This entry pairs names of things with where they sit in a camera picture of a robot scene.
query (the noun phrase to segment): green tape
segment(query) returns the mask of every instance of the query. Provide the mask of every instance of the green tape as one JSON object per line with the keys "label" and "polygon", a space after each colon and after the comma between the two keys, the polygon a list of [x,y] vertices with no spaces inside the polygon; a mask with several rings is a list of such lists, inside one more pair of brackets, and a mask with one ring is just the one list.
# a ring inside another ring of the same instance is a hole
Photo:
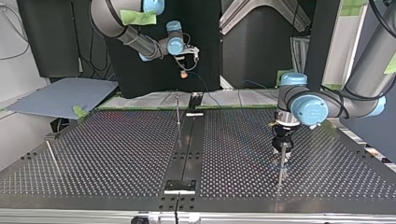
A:
{"label": "green tape", "polygon": [[[179,110],[185,110],[187,106],[181,106]],[[117,106],[108,106],[108,107],[99,107],[97,110],[147,110],[147,111],[161,111],[161,110],[177,110],[175,106],[163,106],[163,107],[149,107],[149,106],[125,106],[125,107],[117,107]]]}
{"label": "green tape", "polygon": [[278,87],[280,84],[280,79],[282,78],[283,75],[294,72],[293,70],[279,70],[277,71],[277,76],[276,76],[276,86]]}
{"label": "green tape", "polygon": [[330,88],[334,91],[340,91],[343,88],[343,85],[339,85],[339,84],[324,84],[323,86]]}
{"label": "green tape", "polygon": [[90,113],[88,113],[87,111],[85,111],[81,106],[79,105],[75,105],[73,106],[73,111],[74,113],[79,117],[79,118],[84,118],[87,115],[89,115]]}
{"label": "green tape", "polygon": [[390,61],[387,70],[385,71],[386,75],[392,75],[393,73],[396,73],[396,53]]}
{"label": "green tape", "polygon": [[152,25],[157,24],[157,15],[154,11],[136,12],[121,10],[121,20],[124,25]]}
{"label": "green tape", "polygon": [[344,0],[341,9],[342,17],[359,16],[361,14],[361,7],[366,4],[366,0]]}
{"label": "green tape", "polygon": [[200,105],[197,109],[275,109],[276,105]]}

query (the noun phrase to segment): black panel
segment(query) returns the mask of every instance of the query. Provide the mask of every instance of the black panel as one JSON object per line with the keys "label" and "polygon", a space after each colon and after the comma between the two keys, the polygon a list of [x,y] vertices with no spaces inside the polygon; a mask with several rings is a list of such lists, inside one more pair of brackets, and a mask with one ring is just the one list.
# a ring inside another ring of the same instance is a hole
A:
{"label": "black panel", "polygon": [[323,80],[340,3],[341,0],[317,2],[304,71],[311,91],[318,91]]}
{"label": "black panel", "polygon": [[224,76],[236,88],[243,80],[276,85],[278,70],[292,68],[291,24],[271,7],[258,7],[224,36]]}
{"label": "black panel", "polygon": [[[167,37],[166,23],[181,21],[183,31],[191,35],[191,44],[201,51],[200,62],[194,72],[205,80],[210,91],[214,91],[219,88],[220,11],[219,0],[167,0],[158,24],[141,27],[140,30],[160,40]],[[196,76],[181,79],[177,64],[169,55],[163,60],[143,63],[134,49],[123,46],[119,40],[107,38],[106,42],[120,89],[126,98],[161,90],[205,91],[205,85]]]}
{"label": "black panel", "polygon": [[75,77],[78,48],[70,1],[18,0],[41,77]]}

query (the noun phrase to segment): metal bracket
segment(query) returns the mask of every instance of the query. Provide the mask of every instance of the metal bracket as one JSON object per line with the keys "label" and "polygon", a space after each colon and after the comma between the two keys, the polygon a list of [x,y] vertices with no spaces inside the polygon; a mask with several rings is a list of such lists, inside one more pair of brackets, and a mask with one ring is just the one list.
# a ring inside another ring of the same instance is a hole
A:
{"label": "metal bracket", "polygon": [[196,181],[168,180],[166,181],[165,194],[189,195],[195,194]]}
{"label": "metal bracket", "polygon": [[303,32],[311,23],[297,0],[235,0],[220,19],[221,33],[227,35],[238,22],[256,7],[274,8],[299,32]]}

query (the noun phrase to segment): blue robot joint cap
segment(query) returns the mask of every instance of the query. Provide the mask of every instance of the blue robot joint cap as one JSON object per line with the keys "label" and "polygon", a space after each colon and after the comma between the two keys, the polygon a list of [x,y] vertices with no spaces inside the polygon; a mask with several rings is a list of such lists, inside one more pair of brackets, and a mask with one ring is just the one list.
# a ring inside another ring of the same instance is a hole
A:
{"label": "blue robot joint cap", "polygon": [[308,77],[302,73],[287,73],[280,79],[279,86],[304,86]]}
{"label": "blue robot joint cap", "polygon": [[180,37],[173,37],[168,42],[168,52],[174,56],[177,56],[183,52],[184,47],[184,41]]}
{"label": "blue robot joint cap", "polygon": [[165,11],[165,0],[143,0],[143,11],[154,11],[159,16]]}
{"label": "blue robot joint cap", "polygon": [[297,97],[290,106],[290,111],[303,125],[314,126],[322,123],[329,116],[326,102],[316,95]]}
{"label": "blue robot joint cap", "polygon": [[166,23],[166,31],[167,32],[181,31],[180,21],[169,21],[168,23]]}

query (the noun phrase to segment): green label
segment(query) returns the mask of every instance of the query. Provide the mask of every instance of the green label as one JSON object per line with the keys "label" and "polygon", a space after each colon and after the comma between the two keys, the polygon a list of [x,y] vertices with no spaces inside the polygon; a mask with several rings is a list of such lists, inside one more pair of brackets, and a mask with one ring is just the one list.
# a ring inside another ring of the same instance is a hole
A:
{"label": "green label", "polygon": [[344,0],[341,16],[359,16],[361,14],[361,7],[365,4],[366,0]]}
{"label": "green label", "polygon": [[154,11],[136,12],[121,10],[121,20],[124,25],[154,25],[157,24],[157,15]]}
{"label": "green label", "polygon": [[387,70],[385,71],[385,74],[387,75],[392,75],[393,73],[396,73],[396,53],[390,61]]}

